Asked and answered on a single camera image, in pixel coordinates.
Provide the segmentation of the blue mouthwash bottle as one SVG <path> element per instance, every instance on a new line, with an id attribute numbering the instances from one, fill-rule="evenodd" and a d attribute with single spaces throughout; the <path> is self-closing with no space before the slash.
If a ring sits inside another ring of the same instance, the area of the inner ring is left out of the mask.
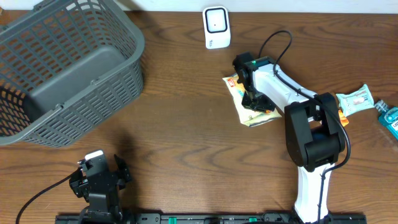
<path id="1" fill-rule="evenodd" d="M 374 107 L 379 112 L 378 121 L 397 139 L 397 107 L 390 107 L 383 100 L 379 100 Z"/>

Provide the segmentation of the teal wet wipes pack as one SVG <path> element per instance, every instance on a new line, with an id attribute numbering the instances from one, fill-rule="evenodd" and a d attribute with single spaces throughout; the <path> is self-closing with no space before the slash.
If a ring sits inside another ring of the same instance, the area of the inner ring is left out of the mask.
<path id="1" fill-rule="evenodd" d="M 337 93 L 336 97 L 344 116 L 374 108 L 374 99 L 367 84 L 350 94 Z"/>

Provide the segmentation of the yellow snack bag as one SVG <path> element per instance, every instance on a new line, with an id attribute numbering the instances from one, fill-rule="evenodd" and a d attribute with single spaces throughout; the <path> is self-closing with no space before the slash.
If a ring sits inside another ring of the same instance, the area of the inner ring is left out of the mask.
<path id="1" fill-rule="evenodd" d="M 238 75 L 236 73 L 229 77 L 224 77 L 223 81 L 226 83 L 226 86 L 233 97 L 234 105 L 238 112 L 241 124 L 248 127 L 255 127 L 282 117 L 277 110 L 254 111 L 246 109 L 242 105 L 245 89 L 243 84 L 238 83 Z"/>

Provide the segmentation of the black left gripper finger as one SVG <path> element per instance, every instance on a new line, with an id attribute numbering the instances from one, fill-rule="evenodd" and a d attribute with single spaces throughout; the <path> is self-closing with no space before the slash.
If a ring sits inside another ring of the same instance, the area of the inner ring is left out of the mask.
<path id="1" fill-rule="evenodd" d="M 117 178 L 117 183 L 118 184 L 125 184 L 131 181 L 131 174 L 128 168 L 128 165 L 126 164 L 124 159 L 121 159 L 119 156 L 116 154 L 114 155 L 114 160 L 117 165 L 117 170 L 114 171 L 114 174 L 116 175 Z"/>
<path id="2" fill-rule="evenodd" d="M 86 185 L 84 183 L 83 172 L 80 168 L 77 168 L 77 170 L 71 175 L 69 179 L 69 186 L 78 198 L 84 197 Z"/>

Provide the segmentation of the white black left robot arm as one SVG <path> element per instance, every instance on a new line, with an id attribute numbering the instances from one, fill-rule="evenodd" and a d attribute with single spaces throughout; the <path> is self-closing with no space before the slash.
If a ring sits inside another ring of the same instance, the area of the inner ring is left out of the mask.
<path id="1" fill-rule="evenodd" d="M 69 186 L 78 198 L 89 205 L 78 217 L 78 223 L 124 223 L 118 191 L 132 180 L 126 162 L 114 156 L 118 169 L 109 169 L 102 150 L 88 153 L 78 162 L 79 168 L 69 179 Z"/>

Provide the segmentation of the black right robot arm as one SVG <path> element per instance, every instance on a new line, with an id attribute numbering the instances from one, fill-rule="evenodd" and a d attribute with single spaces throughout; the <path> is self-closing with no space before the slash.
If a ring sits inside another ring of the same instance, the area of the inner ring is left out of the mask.
<path id="1" fill-rule="evenodd" d="M 326 205 L 330 172 L 345 149 L 333 96 L 300 86 L 270 57 L 254 58 L 246 52 L 236 56 L 233 67 L 244 87 L 244 108 L 259 112 L 278 108 L 284 113 L 286 148 L 298 168 L 295 221 L 331 223 Z"/>

